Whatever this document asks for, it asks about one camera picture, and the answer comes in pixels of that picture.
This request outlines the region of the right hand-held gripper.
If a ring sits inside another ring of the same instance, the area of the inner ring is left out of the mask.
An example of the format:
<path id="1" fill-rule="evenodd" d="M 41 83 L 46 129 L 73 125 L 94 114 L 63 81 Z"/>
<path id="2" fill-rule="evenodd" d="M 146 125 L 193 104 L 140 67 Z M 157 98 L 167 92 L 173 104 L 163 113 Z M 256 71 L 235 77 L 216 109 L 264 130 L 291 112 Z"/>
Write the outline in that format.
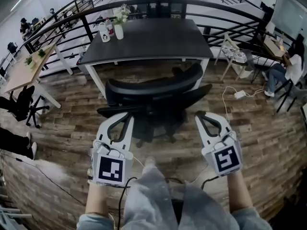
<path id="1" fill-rule="evenodd" d="M 201 153 L 216 175 L 223 177 L 241 170 L 241 146 L 228 121 L 221 115 L 205 111 L 198 111 L 195 121 L 203 143 Z M 209 130 L 206 121 L 218 129 L 216 134 Z"/>

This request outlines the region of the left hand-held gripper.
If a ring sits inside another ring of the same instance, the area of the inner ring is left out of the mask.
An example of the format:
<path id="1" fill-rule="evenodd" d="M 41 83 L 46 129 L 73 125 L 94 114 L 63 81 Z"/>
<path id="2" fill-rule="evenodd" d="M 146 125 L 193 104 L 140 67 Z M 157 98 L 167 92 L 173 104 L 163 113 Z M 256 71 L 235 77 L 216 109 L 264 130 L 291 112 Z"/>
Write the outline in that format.
<path id="1" fill-rule="evenodd" d="M 111 131 L 119 123 L 124 123 L 117 139 L 111 137 Z M 95 184 L 125 186 L 133 164 L 130 144 L 134 126 L 134 117 L 119 113 L 101 123 L 91 155 L 92 182 Z"/>

